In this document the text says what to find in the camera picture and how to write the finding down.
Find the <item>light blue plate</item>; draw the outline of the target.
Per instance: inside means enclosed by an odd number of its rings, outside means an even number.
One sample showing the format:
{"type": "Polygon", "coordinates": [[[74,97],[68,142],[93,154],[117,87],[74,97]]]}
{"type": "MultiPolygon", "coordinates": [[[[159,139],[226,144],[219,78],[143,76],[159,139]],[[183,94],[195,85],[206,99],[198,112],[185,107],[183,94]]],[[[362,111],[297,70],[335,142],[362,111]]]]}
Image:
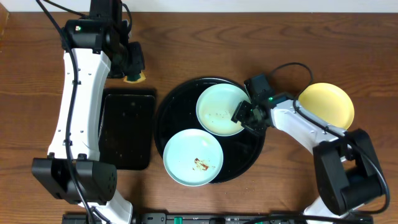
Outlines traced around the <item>light blue plate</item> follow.
{"type": "Polygon", "coordinates": [[[223,161],[221,144],[200,129],[186,129],[173,135],[163,152],[168,175],[189,187],[209,184],[220,173],[223,161]]]}
{"type": "Polygon", "coordinates": [[[232,136],[244,128],[232,117],[239,103],[250,102],[247,94],[238,86],[220,83],[208,87],[198,98],[196,114],[199,123],[211,134],[232,136]]]}

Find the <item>yellow plate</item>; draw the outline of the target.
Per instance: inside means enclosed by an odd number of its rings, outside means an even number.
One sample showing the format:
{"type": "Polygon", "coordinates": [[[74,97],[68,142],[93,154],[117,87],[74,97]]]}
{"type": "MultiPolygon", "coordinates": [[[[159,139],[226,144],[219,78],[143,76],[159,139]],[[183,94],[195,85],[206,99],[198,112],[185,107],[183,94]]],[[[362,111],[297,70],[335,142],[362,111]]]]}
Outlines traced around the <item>yellow plate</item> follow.
{"type": "Polygon", "coordinates": [[[354,105],[348,94],[330,83],[315,83],[298,97],[309,112],[338,128],[348,129],[354,120],[354,105]]]}

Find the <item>round black tray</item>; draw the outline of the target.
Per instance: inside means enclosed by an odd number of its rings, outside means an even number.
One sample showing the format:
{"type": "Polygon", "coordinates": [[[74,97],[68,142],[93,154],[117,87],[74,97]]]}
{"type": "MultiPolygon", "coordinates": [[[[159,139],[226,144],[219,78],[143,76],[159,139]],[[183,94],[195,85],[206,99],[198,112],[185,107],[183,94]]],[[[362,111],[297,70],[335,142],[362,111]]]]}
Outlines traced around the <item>round black tray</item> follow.
{"type": "MultiPolygon", "coordinates": [[[[244,89],[226,78],[202,77],[179,85],[165,97],[156,114],[154,128],[155,145],[160,155],[174,134],[185,129],[203,129],[196,115],[197,100],[207,88],[221,83],[244,89]]],[[[264,135],[255,136],[245,129],[233,136],[215,138],[223,149],[224,163],[212,184],[227,182],[245,173],[261,154],[265,141],[264,135]]]]}

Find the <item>black aluminium rail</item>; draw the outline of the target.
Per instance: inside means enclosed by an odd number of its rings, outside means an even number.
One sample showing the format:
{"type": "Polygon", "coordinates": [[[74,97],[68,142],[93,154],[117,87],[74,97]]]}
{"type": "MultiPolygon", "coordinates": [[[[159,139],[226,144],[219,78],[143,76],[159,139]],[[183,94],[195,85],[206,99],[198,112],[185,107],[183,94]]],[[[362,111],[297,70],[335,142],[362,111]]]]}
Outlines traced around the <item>black aluminium rail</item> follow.
{"type": "MultiPolygon", "coordinates": [[[[256,220],[259,218],[270,218],[278,215],[288,214],[271,214],[267,216],[234,216],[234,215],[167,215],[165,213],[145,213],[141,215],[133,215],[132,220],[129,223],[132,224],[243,224],[256,220]]],[[[103,215],[95,216],[95,223],[116,223],[103,215]]],[[[374,223],[371,217],[349,217],[343,219],[343,221],[354,221],[355,223],[374,223]]],[[[62,223],[88,223],[86,215],[82,214],[64,214],[62,217],[62,223]]],[[[294,220],[294,219],[276,219],[259,221],[257,223],[269,223],[269,224],[283,224],[283,223],[341,223],[339,222],[323,222],[313,220],[294,220]]]]}

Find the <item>green and yellow sponge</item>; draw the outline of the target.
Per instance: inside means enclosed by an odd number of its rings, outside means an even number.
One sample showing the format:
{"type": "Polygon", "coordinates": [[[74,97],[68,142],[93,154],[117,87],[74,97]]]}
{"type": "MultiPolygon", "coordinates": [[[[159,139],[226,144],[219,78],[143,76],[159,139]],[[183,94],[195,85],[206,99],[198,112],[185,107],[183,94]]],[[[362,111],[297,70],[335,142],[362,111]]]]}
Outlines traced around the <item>green and yellow sponge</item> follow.
{"type": "Polygon", "coordinates": [[[144,75],[143,72],[135,75],[126,75],[123,79],[123,82],[130,83],[130,84],[136,84],[140,83],[146,80],[146,76],[144,75]]]}

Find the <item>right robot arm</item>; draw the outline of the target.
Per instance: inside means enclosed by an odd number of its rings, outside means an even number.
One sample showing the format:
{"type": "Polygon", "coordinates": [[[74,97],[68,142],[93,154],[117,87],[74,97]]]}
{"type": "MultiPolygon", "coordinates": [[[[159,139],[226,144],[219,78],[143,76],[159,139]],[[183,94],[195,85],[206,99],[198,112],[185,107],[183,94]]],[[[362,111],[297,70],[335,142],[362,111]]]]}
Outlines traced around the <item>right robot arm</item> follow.
{"type": "Polygon", "coordinates": [[[362,129],[337,128],[287,94],[240,101],[231,119],[257,136],[276,128],[311,152],[319,198],[306,215],[344,217],[382,195],[390,198],[371,138],[362,129]]]}

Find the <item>rectangular black tray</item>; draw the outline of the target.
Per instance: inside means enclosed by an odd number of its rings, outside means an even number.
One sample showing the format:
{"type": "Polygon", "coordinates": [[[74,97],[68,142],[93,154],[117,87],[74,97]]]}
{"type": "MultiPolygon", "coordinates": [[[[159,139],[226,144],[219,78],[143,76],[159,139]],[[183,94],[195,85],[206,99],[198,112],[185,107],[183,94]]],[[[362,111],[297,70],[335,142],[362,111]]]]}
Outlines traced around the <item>rectangular black tray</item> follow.
{"type": "Polygon", "coordinates": [[[101,162],[119,170],[144,170],[150,162],[155,89],[107,88],[99,125],[101,162]]]}

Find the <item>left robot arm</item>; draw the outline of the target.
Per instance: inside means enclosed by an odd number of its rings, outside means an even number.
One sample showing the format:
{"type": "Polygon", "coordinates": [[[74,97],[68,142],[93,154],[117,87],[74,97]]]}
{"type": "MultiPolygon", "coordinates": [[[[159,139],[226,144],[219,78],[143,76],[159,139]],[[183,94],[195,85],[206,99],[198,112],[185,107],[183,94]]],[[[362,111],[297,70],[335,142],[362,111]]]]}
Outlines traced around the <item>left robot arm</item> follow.
{"type": "Polygon", "coordinates": [[[56,199],[86,209],[83,223],[133,223],[134,209],[117,190],[116,166],[101,159],[102,100],[107,78],[142,80],[141,46],[127,20],[69,20],[60,29],[65,79],[56,132],[32,174],[56,199]]]}

